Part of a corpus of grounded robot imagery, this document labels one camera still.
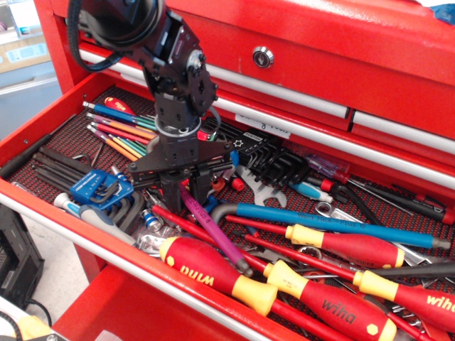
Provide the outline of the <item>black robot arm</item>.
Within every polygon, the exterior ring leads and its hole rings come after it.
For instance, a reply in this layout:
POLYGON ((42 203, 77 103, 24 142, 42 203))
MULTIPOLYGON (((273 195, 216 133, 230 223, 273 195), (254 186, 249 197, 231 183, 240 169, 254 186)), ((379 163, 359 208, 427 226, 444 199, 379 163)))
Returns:
POLYGON ((99 72, 122 58, 141 66, 155 101, 158 139, 147 154, 129 165, 139 187, 162 189, 167 207, 181 210, 181 183, 205 202, 214 172, 232 164, 230 142, 201 141, 203 117, 217 99, 217 85, 205 66, 195 33, 163 1, 71 1, 68 42, 81 63, 80 36, 92 38, 110 55, 84 70, 99 72))

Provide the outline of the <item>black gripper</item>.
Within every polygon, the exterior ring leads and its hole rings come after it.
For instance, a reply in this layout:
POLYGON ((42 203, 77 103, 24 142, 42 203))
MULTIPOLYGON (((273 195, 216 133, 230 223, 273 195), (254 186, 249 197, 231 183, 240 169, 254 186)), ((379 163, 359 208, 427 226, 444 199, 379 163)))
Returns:
POLYGON ((207 201, 212 188, 209 170, 195 170, 198 166, 214 166, 224 170, 231 164, 230 154, 234 146, 229 141, 200 140, 202 120, 179 129, 175 126, 162 126, 157 122, 158 136, 147 145, 148 151, 137 161, 127 166, 135 188, 161 185, 166 206, 170 210, 181 210, 180 183, 189 178, 191 195, 199 204, 207 201))

